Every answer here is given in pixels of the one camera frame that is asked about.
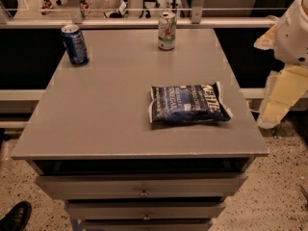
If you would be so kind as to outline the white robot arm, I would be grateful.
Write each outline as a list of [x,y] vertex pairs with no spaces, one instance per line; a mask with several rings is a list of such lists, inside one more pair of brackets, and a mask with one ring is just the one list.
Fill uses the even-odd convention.
[[274,58],[284,64],[269,75],[257,118],[259,127],[271,129],[308,91],[308,0],[295,0],[254,47],[272,49]]

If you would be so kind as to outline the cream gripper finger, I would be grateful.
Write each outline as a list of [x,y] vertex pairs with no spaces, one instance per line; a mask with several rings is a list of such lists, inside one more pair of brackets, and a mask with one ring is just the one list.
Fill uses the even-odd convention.
[[291,108],[308,90],[308,67],[286,64],[269,95],[271,105]]
[[279,99],[264,99],[259,109],[257,125],[271,129],[278,125],[291,108],[291,102]]

